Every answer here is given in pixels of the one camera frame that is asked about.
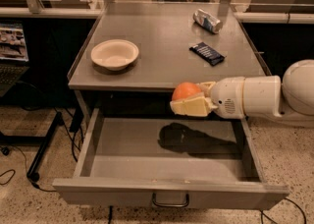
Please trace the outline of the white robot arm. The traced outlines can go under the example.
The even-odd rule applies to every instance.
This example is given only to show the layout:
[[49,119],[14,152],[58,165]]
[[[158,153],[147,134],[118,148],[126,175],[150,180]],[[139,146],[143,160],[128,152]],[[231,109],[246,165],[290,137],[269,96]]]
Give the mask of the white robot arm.
[[224,119],[259,117],[286,125],[314,124],[314,60],[292,64],[282,77],[234,77],[218,82],[182,83],[173,92],[177,115]]

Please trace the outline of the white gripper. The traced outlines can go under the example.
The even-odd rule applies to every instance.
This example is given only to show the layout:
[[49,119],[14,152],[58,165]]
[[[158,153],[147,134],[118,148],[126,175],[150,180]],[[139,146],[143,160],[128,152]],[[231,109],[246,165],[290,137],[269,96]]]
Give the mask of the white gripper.
[[214,110],[224,119],[242,119],[244,81],[244,77],[237,77],[225,78],[217,83],[199,83],[198,86],[204,93],[171,101],[170,107],[177,115],[206,117]]

